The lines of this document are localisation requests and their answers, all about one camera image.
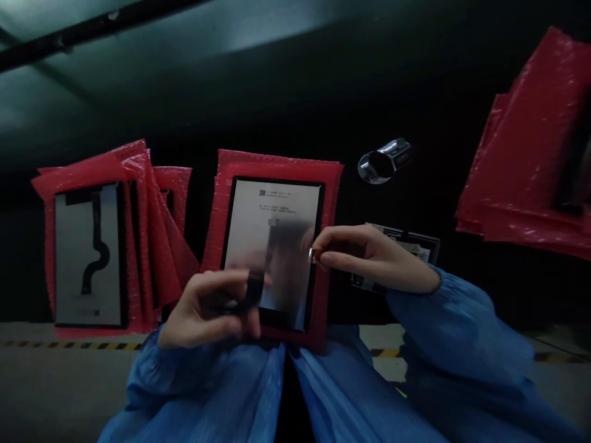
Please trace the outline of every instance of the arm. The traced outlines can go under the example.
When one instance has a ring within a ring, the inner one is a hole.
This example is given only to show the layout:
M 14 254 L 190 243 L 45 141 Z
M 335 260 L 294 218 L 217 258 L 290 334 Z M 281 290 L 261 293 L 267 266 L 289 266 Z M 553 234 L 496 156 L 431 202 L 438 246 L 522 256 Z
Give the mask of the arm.
M 331 250 L 342 241 L 361 246 L 362 256 Z M 326 228 L 313 247 L 327 251 L 323 266 L 390 288 L 388 305 L 406 330 L 405 392 L 448 439 L 584 441 L 538 395 L 528 378 L 531 346 L 496 317 L 481 289 L 429 267 L 371 226 Z
M 388 291 L 388 305 L 406 331 L 405 351 L 442 371 L 472 380 L 519 385 L 532 370 L 528 341 L 500 321 L 476 286 L 440 269 L 430 295 Z
M 248 271 L 198 274 L 191 278 L 168 321 L 142 346 L 127 382 L 127 410 L 160 408 L 168 396 L 196 389 L 232 343 L 228 337 L 260 336 L 256 309 L 245 317 L 217 316 L 228 296 L 243 299 Z
M 158 347 L 161 329 L 148 336 L 129 374 L 128 411 L 147 409 L 157 412 L 168 396 L 197 389 L 207 379 L 213 357 L 211 345 L 195 349 L 161 349 Z

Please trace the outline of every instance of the finger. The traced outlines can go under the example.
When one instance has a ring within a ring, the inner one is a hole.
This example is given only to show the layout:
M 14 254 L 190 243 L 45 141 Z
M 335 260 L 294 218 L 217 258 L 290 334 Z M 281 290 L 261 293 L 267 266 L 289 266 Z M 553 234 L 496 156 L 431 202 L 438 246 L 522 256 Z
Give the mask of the finger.
M 200 323 L 195 341 L 202 345 L 232 336 L 238 338 L 242 336 L 242 323 L 240 319 L 234 316 L 221 316 Z
M 242 270 L 244 275 L 249 275 L 247 269 Z M 231 300 L 241 303 L 246 298 L 247 282 L 243 281 L 243 276 L 238 276 L 236 280 L 226 279 L 225 284 L 212 284 L 208 279 L 219 276 L 220 274 L 236 274 L 236 271 L 220 271 L 217 273 L 201 274 L 191 278 L 187 284 L 187 289 L 183 294 L 183 299 L 187 303 L 195 305 L 203 318 L 212 318 Z M 263 277 L 264 286 L 272 285 L 271 277 L 267 274 Z
M 189 292 L 210 293 L 216 289 L 243 288 L 248 282 L 248 269 L 228 269 L 206 274 L 195 274 L 187 283 Z M 272 284 L 271 277 L 265 274 L 265 286 Z
M 314 249 L 328 249 L 332 241 L 348 241 L 361 246 L 365 246 L 371 238 L 373 229 L 377 233 L 377 229 L 369 225 L 359 226 L 328 226 L 324 228 L 320 235 L 316 238 L 312 247 Z
M 260 338 L 260 319 L 258 308 L 251 309 L 248 312 L 246 316 L 244 332 L 250 335 L 252 338 Z
M 339 271 L 351 272 L 359 275 L 368 275 L 371 273 L 373 263 L 364 258 L 354 257 L 353 255 L 342 252 L 328 251 L 320 256 L 320 262 L 329 268 Z

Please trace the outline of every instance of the black ribbon cable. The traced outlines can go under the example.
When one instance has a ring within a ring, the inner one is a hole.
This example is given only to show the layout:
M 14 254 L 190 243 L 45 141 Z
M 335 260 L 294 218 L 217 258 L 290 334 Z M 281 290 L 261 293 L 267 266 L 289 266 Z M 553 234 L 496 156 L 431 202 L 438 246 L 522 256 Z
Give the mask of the black ribbon cable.
M 232 308 L 223 308 L 220 314 L 241 316 L 257 306 L 265 287 L 265 273 L 260 269 L 251 269 L 246 283 L 246 296 L 243 303 Z
M 82 277 L 82 295 L 92 294 L 92 276 L 96 271 L 105 269 L 109 264 L 111 254 L 109 248 L 100 239 L 100 193 L 92 195 L 92 246 L 100 254 L 97 261 L 89 263 Z

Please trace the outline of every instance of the wrist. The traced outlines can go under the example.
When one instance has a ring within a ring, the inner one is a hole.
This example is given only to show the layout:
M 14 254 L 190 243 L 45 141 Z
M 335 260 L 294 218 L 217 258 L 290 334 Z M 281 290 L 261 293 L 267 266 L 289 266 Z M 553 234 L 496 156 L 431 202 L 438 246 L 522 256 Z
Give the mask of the wrist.
M 182 348 L 182 346 L 176 344 L 175 341 L 172 339 L 168 323 L 164 323 L 160 327 L 160 331 L 158 333 L 158 347 L 162 350 Z
M 441 286 L 441 276 L 430 266 L 427 266 L 425 277 L 421 284 L 421 294 L 433 294 Z

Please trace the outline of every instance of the blue sleeve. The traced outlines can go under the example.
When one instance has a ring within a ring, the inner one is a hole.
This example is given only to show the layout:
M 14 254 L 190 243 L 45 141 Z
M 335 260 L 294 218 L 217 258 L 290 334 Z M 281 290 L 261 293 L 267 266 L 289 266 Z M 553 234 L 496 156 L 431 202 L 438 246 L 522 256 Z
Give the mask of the blue sleeve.
M 186 394 L 207 379 L 212 346 L 195 349 L 160 349 L 160 329 L 142 345 L 127 381 L 126 410 L 158 410 L 169 396 Z
M 488 428 L 519 441 L 584 441 L 537 393 L 531 345 L 496 317 L 487 294 L 433 269 L 441 276 L 435 293 L 387 295 L 406 331 L 405 393 L 414 406 L 452 441 L 474 441 Z

